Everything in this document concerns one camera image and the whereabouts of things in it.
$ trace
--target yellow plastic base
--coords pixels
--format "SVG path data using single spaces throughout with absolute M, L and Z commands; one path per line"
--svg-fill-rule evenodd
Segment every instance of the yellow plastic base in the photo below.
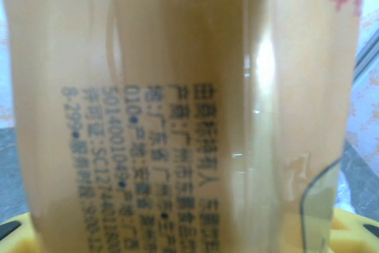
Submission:
M 30 215 L 23 214 L 6 223 L 14 220 L 21 226 L 0 241 L 0 253 L 40 253 Z M 379 223 L 335 209 L 329 246 L 328 253 L 379 253 Z

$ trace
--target gray floor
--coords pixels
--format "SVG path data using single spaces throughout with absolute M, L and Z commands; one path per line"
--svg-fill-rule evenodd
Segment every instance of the gray floor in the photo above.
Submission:
M 356 212 L 379 221 L 379 178 L 348 143 L 342 156 L 342 171 L 349 182 Z M 26 211 L 15 130 L 0 129 L 0 223 Z

